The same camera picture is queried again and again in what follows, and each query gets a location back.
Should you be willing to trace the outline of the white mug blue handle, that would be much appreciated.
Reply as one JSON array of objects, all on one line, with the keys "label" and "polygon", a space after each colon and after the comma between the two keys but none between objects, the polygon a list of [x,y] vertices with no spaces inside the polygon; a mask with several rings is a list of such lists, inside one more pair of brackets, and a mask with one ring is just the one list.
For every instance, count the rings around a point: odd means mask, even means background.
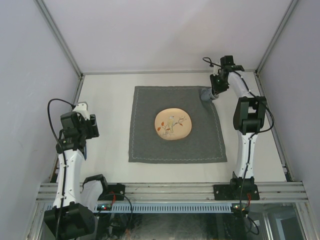
[{"label": "white mug blue handle", "polygon": [[212,87],[202,88],[200,99],[203,102],[211,102],[219,98],[218,94],[214,94],[214,89]]}]

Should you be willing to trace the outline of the beige bird pattern plate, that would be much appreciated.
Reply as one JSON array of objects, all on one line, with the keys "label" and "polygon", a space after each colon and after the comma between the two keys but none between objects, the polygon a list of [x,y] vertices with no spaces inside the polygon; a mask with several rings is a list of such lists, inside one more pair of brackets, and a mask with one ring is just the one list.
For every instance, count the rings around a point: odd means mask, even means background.
[{"label": "beige bird pattern plate", "polygon": [[190,115],[180,108],[167,108],[160,111],[154,119],[157,135],[166,141],[186,138],[192,131]]}]

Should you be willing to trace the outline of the grey cloth placemat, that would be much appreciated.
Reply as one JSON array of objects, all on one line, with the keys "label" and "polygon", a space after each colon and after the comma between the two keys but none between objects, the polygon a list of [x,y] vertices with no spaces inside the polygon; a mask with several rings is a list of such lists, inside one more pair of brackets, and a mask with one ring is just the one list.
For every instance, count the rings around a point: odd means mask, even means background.
[{"label": "grey cloth placemat", "polygon": [[128,161],[147,164],[227,162],[220,119],[205,86],[136,86]]}]

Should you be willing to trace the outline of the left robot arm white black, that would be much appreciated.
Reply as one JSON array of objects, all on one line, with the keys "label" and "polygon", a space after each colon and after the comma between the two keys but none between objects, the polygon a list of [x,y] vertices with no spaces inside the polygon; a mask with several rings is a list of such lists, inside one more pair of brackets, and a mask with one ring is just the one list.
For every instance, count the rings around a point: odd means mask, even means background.
[{"label": "left robot arm white black", "polygon": [[80,171],[87,159],[87,140],[99,134],[96,116],[86,110],[72,110],[60,117],[62,129],[55,134],[58,153],[58,186],[51,210],[44,213],[44,222],[57,240],[74,240],[96,230],[94,208],[98,200],[112,202],[125,197],[110,191],[103,174],[80,182]]}]

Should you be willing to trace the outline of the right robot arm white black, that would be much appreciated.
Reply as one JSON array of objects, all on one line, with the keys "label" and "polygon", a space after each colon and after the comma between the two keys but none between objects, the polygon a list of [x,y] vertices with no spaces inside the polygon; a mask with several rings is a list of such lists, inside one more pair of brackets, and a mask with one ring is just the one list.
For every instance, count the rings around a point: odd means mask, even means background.
[{"label": "right robot arm white black", "polygon": [[242,65],[236,65],[232,55],[220,59],[219,70],[210,76],[211,94],[219,94],[232,88],[238,97],[233,115],[233,127],[238,134],[238,151],[235,170],[228,184],[213,186],[217,201],[259,200],[258,186],[254,178],[254,151],[258,134],[262,131],[266,116],[266,98],[256,96],[239,73]]}]

